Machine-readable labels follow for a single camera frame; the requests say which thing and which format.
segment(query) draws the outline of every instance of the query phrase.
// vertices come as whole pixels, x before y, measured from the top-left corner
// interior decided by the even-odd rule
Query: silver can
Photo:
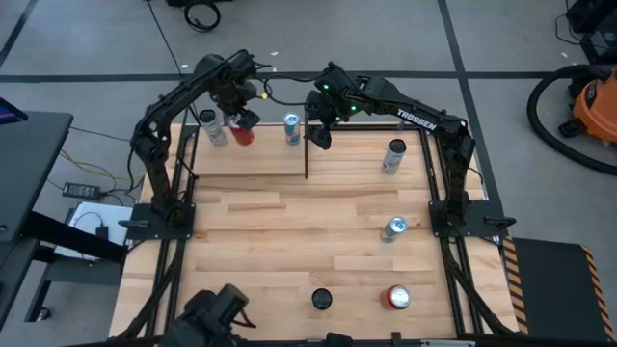
[[[293,113],[288,113],[282,119],[285,124],[285,138],[290,145],[300,144],[300,117]]]
[[[214,146],[222,147],[228,143],[228,138],[223,131],[223,125],[216,119],[214,110],[200,112],[200,121],[203,130]]]
[[[386,152],[386,157],[382,163],[382,170],[384,173],[396,174],[398,166],[401,164],[406,150],[407,146],[405,146],[405,142],[403,140],[395,139],[390,141],[388,151]]]
[[[407,225],[407,221],[403,217],[392,218],[382,231],[382,241],[386,243],[394,242],[400,234],[407,231]]]

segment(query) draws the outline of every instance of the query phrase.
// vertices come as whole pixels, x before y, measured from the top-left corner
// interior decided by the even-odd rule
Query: blue soda can
[[[394,242],[403,232],[407,231],[407,221],[403,217],[394,217],[386,224],[382,231],[382,241],[385,243]]]
[[[290,145],[300,144],[300,117],[296,114],[288,113],[282,119],[285,124],[285,138]]]

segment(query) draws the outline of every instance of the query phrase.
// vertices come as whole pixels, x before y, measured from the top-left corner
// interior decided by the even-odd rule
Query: black can lid
[[[326,288],[319,288],[312,292],[312,305],[317,309],[328,309],[332,304],[332,294]]]
[[[214,110],[203,110],[200,112],[200,120],[203,122],[210,122],[216,119],[216,113]]]
[[[407,146],[405,146],[405,141],[401,139],[394,139],[389,142],[389,148],[394,153],[404,153],[407,150]]]

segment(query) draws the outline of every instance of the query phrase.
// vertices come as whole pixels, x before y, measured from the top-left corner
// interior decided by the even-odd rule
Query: power adapter
[[[109,240],[109,228],[108,227],[97,227],[96,236],[102,238],[103,240]]]
[[[99,201],[100,187],[67,182],[65,183],[65,188],[62,190],[62,196],[67,198]]]

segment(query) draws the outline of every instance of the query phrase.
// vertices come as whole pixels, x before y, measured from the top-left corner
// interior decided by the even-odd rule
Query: orange striped warning tape
[[[517,250],[514,247],[514,240],[510,236],[503,239],[503,259],[505,260],[505,272],[508,278],[510,298],[514,307],[514,314],[519,323],[519,330],[529,334],[527,328],[527,317],[524,314],[523,289],[521,288],[521,277],[519,276],[519,262]]]
[[[615,333],[610,327],[610,320],[608,319],[608,309],[604,302],[604,295],[602,294],[602,288],[600,287],[600,277],[598,276],[598,270],[596,269],[596,263],[594,262],[594,256],[591,255],[591,249],[587,246],[581,246],[587,255],[587,264],[589,265],[589,273],[591,273],[591,281],[594,283],[594,289],[596,296],[598,297],[598,307],[600,308],[600,316],[604,322],[604,331],[608,342],[615,342]]]

